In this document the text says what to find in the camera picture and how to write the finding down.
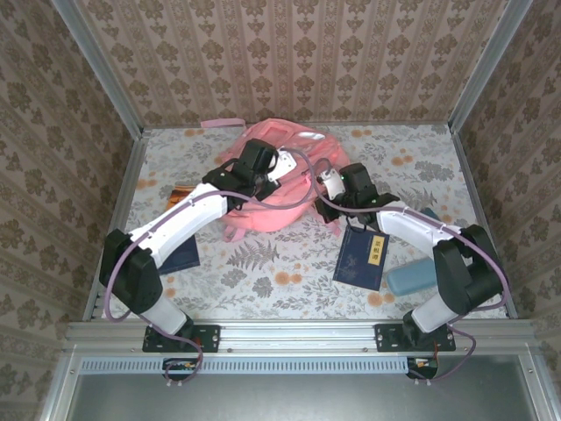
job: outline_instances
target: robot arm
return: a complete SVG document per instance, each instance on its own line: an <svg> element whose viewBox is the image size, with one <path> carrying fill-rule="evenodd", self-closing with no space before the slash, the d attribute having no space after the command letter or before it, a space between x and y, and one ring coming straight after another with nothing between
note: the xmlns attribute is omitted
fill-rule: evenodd
<svg viewBox="0 0 561 421"><path fill-rule="evenodd" d="M485 260L442 230L446 226L448 230L470 240L498 263L491 240L480 226L471 225L463 229L439 223L440 227L437 227L413 217L406 213L408 206L397 196L378 194L362 164L342 168L340 174L335 169L324 171L318 178L327 189L325 196L339 206L348 209L388 208L388 211L367 213L342 212L318 198L316 208L326 223L342 214L357 218L360 223L376 231L407 241L434 260L438 292L403 318L404 340L412 347L430 340L433 331L442 326L445 328L446 323L466 315L502 292L501 280Z"/></svg>
<svg viewBox="0 0 561 421"><path fill-rule="evenodd" d="M149 320L168 334L190 338L193 321L173 301L165 297L158 268L167 257L209 222L220 218L245 202L231 196L206 196L210 192L233 191L259 200L273 193L278 180L296 168L296 161L287 151L277 151L262 140L249 140L240 157L226 162L206 174L202 183L176 206L191 202L179 213L168 210L148 224L125 234L111 232L103 248L100 282L107 287L117 261L131 244L150 232L132 250L117 274L112 293L133 313ZM152 231L155 225L161 225Z"/></svg>

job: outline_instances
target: floral tablecloth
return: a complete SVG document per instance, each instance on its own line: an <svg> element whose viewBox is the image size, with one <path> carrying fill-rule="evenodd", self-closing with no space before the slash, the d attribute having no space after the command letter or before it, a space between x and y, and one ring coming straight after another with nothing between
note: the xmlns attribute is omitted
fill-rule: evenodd
<svg viewBox="0 0 561 421"><path fill-rule="evenodd" d="M333 133L351 161L362 162L379 192L400 196L411 207L430 207L447 223L475 222L458 157L445 125L317 126ZM197 184L217 166L217 156L240 128L153 130L131 205L127 230L159 216L177 183ZM435 293L409 296L332 281L343 236L307 215L279 232L248 232L222 241L216 221L196 234L201 266L162 276L165 294L192 318L365 319L401 318ZM384 271L425 257L391 238ZM123 306L113 300L112 309ZM504 318L504 310L476 313Z"/></svg>

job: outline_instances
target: pink backpack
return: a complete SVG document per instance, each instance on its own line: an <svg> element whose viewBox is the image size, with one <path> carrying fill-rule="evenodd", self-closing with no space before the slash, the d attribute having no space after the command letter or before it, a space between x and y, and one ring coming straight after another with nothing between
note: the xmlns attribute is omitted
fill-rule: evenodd
<svg viewBox="0 0 561 421"><path fill-rule="evenodd" d="M203 122L202 127L218 127L221 125L235 125L243 122L239 119L212 120ZM313 164L320 159L327 158L335 169L349 165L349 158L334 136L310 129L297 123L278 118L269 118L246 129L236 140L234 145L220 154L222 162L230 158L237 158L250 139L261 139L279 148L281 146L300 149L308 155ZM308 165L299 156L295 156L296 168L280 178L280 187L263 202L270 204L290 204L302 199L308 192L310 174ZM269 210L253 203L245 203L242 210L233 210L222 220L228 225L224 232L224 239L237 241L244 237L246 230L273 232L292 224L304 212L311 211L311 205L317 194L313 192L309 200L290 210ZM338 233L338 227L330 227Z"/></svg>

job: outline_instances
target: wall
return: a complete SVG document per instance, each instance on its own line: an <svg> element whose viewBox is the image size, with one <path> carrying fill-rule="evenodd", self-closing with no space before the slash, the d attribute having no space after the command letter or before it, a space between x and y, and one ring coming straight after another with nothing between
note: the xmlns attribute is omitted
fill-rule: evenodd
<svg viewBox="0 0 561 421"><path fill-rule="evenodd" d="M53 6L0 1L0 419L40 410L130 148Z"/></svg>
<svg viewBox="0 0 561 421"><path fill-rule="evenodd" d="M447 120L506 0L80 0L145 126Z"/></svg>
<svg viewBox="0 0 561 421"><path fill-rule="evenodd" d="M517 310L561 390L561 2L532 4L460 134Z"/></svg>

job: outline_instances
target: blue book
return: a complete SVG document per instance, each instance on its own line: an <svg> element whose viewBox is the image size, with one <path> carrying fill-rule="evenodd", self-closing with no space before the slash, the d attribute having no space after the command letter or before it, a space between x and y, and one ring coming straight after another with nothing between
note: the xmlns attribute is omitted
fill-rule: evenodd
<svg viewBox="0 0 561 421"><path fill-rule="evenodd" d="M199 260L199 252L196 249L195 236L193 236L169 255L160 269L158 269L158 272L160 272L160 275L167 275L172 272L194 268L195 266L201 266L201 261Z"/></svg>
<svg viewBox="0 0 561 421"><path fill-rule="evenodd" d="M355 232L347 225L333 279L380 290L388 242L389 236L383 232Z"/></svg>

